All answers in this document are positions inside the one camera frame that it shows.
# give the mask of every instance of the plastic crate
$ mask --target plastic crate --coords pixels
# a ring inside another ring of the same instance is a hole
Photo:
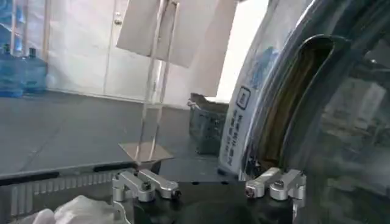
[[[203,95],[191,93],[190,136],[200,155],[218,155],[224,131],[227,103],[209,102]]]

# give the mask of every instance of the screw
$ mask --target screw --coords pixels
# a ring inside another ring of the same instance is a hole
[[[142,189],[142,191],[149,191],[150,189],[152,189],[151,182],[149,182],[149,181],[143,182],[141,185],[141,189]]]
[[[255,197],[255,191],[252,188],[245,189],[246,197],[248,198],[254,198]]]
[[[172,200],[178,200],[182,196],[182,192],[180,190],[173,190],[171,193]]]
[[[283,189],[285,187],[285,184],[282,180],[275,181],[274,185],[275,185],[275,187],[277,187],[279,189]]]

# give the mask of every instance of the black base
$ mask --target black base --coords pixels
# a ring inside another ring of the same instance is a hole
[[[179,201],[157,196],[150,203],[137,203],[135,224],[290,224],[293,204],[265,197],[249,200],[245,183],[179,183]]]

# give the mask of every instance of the gray floor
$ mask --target gray floor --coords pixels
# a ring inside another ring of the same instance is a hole
[[[129,161],[118,144],[137,141],[141,110],[138,103],[53,92],[0,98],[0,174]],[[159,144],[176,158],[197,157],[188,120],[187,110],[163,112]],[[148,136],[152,129],[148,124]]]

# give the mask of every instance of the white door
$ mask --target white door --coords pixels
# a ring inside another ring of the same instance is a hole
[[[144,100],[149,58],[116,47],[128,0],[116,0],[113,15],[104,93],[107,96]]]

